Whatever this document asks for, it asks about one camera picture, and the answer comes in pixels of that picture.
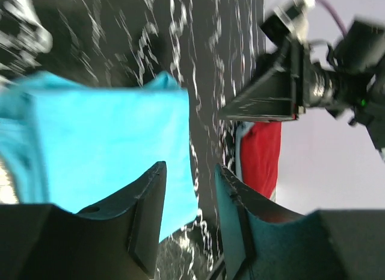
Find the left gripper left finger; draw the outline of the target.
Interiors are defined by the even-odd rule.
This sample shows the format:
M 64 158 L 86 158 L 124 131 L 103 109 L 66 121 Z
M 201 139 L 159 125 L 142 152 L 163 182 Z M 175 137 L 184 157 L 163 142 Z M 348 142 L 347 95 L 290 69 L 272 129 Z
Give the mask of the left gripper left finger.
M 2 279 L 152 279 L 166 163 L 73 214 L 53 204 L 1 206 Z

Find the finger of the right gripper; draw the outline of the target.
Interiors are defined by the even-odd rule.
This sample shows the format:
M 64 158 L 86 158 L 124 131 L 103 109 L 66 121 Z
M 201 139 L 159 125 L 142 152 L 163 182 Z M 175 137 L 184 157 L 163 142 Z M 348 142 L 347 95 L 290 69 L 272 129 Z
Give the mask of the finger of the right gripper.
M 252 83 L 256 83 L 263 76 L 269 75 L 269 79 L 280 78 L 280 83 L 290 82 L 287 71 L 286 59 L 291 49 L 290 42 L 283 42 L 273 53 L 259 54 L 256 59 L 255 70 L 252 75 Z
M 267 72 L 256 78 L 218 112 L 221 119 L 292 121 L 299 116 L 300 76 Z

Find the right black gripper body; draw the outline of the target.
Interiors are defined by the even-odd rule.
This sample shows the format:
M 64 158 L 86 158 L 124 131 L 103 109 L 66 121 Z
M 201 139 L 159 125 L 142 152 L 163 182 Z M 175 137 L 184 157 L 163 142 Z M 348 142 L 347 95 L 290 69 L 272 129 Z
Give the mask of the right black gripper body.
M 384 25 L 355 19 L 335 47 L 331 69 L 310 59 L 310 45 L 291 42 L 295 108 L 324 108 L 333 117 L 353 111 L 350 125 L 366 127 L 376 150 L 384 149 Z

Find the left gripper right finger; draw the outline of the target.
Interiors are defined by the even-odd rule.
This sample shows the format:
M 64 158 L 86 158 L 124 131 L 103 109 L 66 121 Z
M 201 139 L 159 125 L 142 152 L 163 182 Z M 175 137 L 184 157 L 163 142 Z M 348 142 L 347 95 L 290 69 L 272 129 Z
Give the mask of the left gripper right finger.
M 215 168 L 228 279 L 383 279 L 384 211 L 302 215 Z

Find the cyan polo shirt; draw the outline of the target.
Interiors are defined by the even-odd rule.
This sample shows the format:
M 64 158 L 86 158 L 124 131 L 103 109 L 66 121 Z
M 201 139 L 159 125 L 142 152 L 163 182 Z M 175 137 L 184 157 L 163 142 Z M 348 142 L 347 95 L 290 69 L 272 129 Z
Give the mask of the cyan polo shirt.
M 22 203 L 72 213 L 167 165 L 160 239 L 193 221 L 189 95 L 167 72 L 142 87 L 93 89 L 48 72 L 1 91 L 1 158 Z

